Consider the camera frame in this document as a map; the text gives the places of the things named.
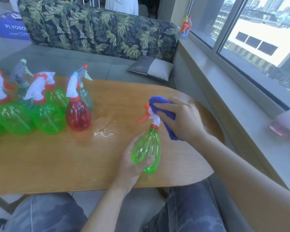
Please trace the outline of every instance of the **wood grain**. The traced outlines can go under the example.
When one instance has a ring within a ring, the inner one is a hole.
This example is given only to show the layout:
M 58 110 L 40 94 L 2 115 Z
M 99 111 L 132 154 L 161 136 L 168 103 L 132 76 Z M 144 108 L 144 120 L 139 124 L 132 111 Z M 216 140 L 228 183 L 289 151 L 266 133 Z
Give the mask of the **wood grain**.
M 68 77 L 54 79 L 66 90 Z M 148 99 L 163 96 L 192 101 L 184 93 L 157 85 L 106 80 L 83 83 L 95 104 L 89 129 L 75 132 L 67 126 L 57 135 L 45 135 L 36 129 L 27 136 L 0 137 L 0 195 L 107 189 L 129 141 L 151 124 L 150 120 L 135 124 L 145 114 Z M 15 98 L 15 92 L 9 93 Z M 194 103 L 207 131 L 224 142 L 212 114 L 200 103 Z M 142 173 L 135 187 L 187 185 L 213 173 L 189 144 L 171 141 L 163 124 L 159 136 L 159 167 L 154 174 Z

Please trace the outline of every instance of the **floor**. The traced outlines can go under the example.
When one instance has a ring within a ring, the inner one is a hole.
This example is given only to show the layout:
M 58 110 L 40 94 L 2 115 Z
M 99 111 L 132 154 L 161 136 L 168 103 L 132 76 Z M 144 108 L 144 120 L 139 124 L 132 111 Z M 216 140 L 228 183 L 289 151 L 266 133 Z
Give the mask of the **floor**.
M 12 10 L 9 3 L 0 4 L 2 10 Z M 0 60 L 24 47 L 30 41 L 0 38 Z M 87 217 L 97 206 L 105 191 L 78 191 L 70 192 L 75 201 L 80 205 Z M 3 199 L 12 203 L 21 195 L 5 195 Z M 164 205 L 164 201 L 155 188 L 133 189 L 125 198 L 117 221 L 116 231 L 136 232 L 140 227 L 154 216 Z M 8 219 L 10 215 L 0 209 L 0 218 Z

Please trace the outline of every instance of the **cardboard box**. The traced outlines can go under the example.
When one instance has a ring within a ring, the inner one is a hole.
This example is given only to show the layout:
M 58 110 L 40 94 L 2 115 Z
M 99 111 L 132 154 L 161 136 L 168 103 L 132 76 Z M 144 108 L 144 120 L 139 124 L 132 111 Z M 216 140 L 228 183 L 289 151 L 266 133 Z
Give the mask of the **cardboard box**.
M 31 40 L 21 19 L 15 19 L 17 12 L 0 15 L 0 37 L 20 40 Z

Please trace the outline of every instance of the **throw pillow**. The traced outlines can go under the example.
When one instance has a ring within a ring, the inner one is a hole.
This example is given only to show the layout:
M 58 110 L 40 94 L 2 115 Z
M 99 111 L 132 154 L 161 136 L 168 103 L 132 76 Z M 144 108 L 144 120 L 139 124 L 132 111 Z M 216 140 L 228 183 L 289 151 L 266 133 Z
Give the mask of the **throw pillow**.
M 158 80 L 169 81 L 173 66 L 172 63 L 142 55 L 138 61 L 128 68 L 128 71 L 153 77 Z

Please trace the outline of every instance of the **leaf print fabric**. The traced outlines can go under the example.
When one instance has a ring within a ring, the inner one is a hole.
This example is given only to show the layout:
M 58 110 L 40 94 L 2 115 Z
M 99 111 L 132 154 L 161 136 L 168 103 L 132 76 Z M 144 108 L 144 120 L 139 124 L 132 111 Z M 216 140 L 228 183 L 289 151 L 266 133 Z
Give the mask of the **leaf print fabric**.
M 171 62 L 178 41 L 175 25 L 156 19 L 60 0 L 19 0 L 18 6 L 36 45 Z

